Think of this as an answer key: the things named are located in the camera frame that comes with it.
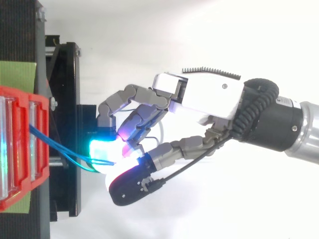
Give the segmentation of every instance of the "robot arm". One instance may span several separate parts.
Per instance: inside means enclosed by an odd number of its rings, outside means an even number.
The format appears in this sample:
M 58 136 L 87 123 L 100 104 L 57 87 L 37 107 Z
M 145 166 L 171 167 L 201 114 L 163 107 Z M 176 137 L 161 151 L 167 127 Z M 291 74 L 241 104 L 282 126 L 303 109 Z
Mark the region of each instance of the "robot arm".
M 195 159 L 194 164 L 232 138 L 318 163 L 319 106 L 278 97 L 278 87 L 270 81 L 255 79 L 244 84 L 239 79 L 238 75 L 210 68 L 184 69 L 182 74 L 157 75 L 149 89 L 128 85 L 101 103 L 98 129 L 109 135 L 116 134 L 114 113 L 131 100 L 141 103 L 117 132 L 127 143 L 123 156 L 137 151 L 142 156 L 133 167 L 107 175 L 114 203 L 123 206 L 141 199 L 167 181 L 153 180 L 152 173 L 181 158 Z M 211 128 L 205 137 L 163 143 L 144 153 L 139 143 L 168 111 L 186 113 Z

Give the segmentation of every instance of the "blue cable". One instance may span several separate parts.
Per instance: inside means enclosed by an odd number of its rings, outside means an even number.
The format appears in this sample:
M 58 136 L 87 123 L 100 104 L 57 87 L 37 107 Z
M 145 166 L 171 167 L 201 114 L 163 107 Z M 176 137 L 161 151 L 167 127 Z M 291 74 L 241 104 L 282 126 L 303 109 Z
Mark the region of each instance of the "blue cable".
M 80 163 L 78 163 L 75 160 L 73 160 L 69 155 L 78 157 L 78 158 L 82 159 L 83 161 L 85 161 L 85 162 L 87 162 L 89 164 L 92 164 L 92 160 L 95 160 L 95 161 L 99 161 L 99 162 L 103 162 L 103 163 L 95 163 L 94 162 L 94 164 L 98 164 L 98 165 L 114 165 L 114 162 L 111 162 L 111 161 L 101 160 L 101 159 L 91 159 L 89 157 L 85 157 L 83 155 L 77 154 L 77 153 L 73 152 L 72 150 L 64 147 L 63 145 L 55 142 L 53 139 L 50 139 L 49 137 L 47 137 L 46 135 L 41 133 L 38 129 L 36 129 L 32 125 L 29 125 L 29 131 L 30 131 L 31 134 L 33 134 L 34 136 L 36 136 L 39 139 L 41 139 L 43 142 L 45 142 L 46 144 L 48 144 L 52 148 L 54 148 L 57 151 L 61 152 L 62 155 L 64 157 L 66 157 L 70 162 L 72 162 L 73 164 L 77 165 L 78 167 L 80 167 L 80 168 L 82 168 L 82 169 L 84 169 L 86 171 L 97 172 L 96 170 L 93 170 L 93 169 L 86 168 L 86 167 L 82 166 Z
M 84 167 L 83 165 L 81 165 L 80 163 L 76 162 L 75 160 L 73 160 L 69 155 L 67 155 L 66 153 L 62 153 L 62 155 L 64 157 L 66 157 L 70 162 L 72 162 L 73 164 L 75 164 L 76 166 L 86 170 L 86 171 L 89 171 L 89 172 L 93 172 L 93 173 L 99 173 L 98 171 L 94 170 L 94 169 L 91 169 L 91 168 L 87 168 L 87 167 Z
M 49 137 L 47 137 L 46 135 L 44 135 L 42 132 L 40 132 L 38 129 L 36 129 L 33 126 L 29 126 L 30 128 L 30 133 L 32 133 L 33 135 L 35 135 L 36 137 L 40 138 L 42 141 L 44 141 L 46 144 L 50 145 L 51 147 L 55 148 L 56 150 L 58 150 L 59 152 L 65 152 L 69 155 L 72 155 L 74 157 L 78 157 L 80 159 L 82 159 L 83 161 L 87 162 L 87 163 L 92 163 L 92 160 L 97 161 L 97 162 L 102 162 L 102 163 L 95 163 L 94 164 L 99 164 L 99 165 L 114 165 L 114 162 L 111 161 L 107 161 L 107 160 L 102 160 L 102 159 L 92 159 L 80 154 L 77 154 L 73 151 L 71 151 L 70 149 L 64 147 L 63 145 L 55 142 L 53 139 L 50 139 Z

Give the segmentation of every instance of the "red storage box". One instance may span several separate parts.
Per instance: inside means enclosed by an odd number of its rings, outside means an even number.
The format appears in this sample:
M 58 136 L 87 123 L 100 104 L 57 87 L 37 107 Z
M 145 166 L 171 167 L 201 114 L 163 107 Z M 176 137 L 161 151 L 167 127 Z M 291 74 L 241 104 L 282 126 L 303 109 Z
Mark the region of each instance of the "red storage box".
M 0 86 L 0 212 L 49 176 L 48 146 L 29 133 L 32 119 L 48 135 L 48 107 L 45 97 Z

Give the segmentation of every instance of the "glowing object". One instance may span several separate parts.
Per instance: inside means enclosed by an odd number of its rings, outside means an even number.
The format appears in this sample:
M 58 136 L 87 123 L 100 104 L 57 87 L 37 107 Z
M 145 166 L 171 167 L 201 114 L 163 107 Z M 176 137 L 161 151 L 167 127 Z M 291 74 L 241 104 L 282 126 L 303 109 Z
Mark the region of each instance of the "glowing object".
M 90 142 L 90 157 L 95 159 L 118 162 L 123 158 L 122 149 L 126 143 L 120 137 L 113 141 L 92 140 Z M 92 164 L 93 168 L 100 173 L 107 174 L 112 169 L 109 165 Z

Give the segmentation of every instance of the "white wall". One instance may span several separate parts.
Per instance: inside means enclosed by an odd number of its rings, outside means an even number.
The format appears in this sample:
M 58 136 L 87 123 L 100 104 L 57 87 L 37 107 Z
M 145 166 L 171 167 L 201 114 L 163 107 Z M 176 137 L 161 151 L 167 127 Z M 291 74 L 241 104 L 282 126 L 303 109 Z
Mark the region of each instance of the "white wall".
M 60 34 L 62 42 L 82 48 L 83 104 L 99 104 L 130 83 L 151 86 L 156 73 L 198 66 L 241 74 L 243 81 L 267 78 L 281 96 L 319 104 L 316 0 L 41 2 L 46 34 Z M 119 121 L 126 116 L 120 114 Z M 165 141 L 204 132 L 171 115 L 163 123 Z M 146 148 L 152 146 L 149 141 Z M 112 203 L 103 175 L 83 172 L 82 213 L 59 214 L 51 237 L 317 239 L 318 183 L 318 165 L 230 142 L 127 207 Z

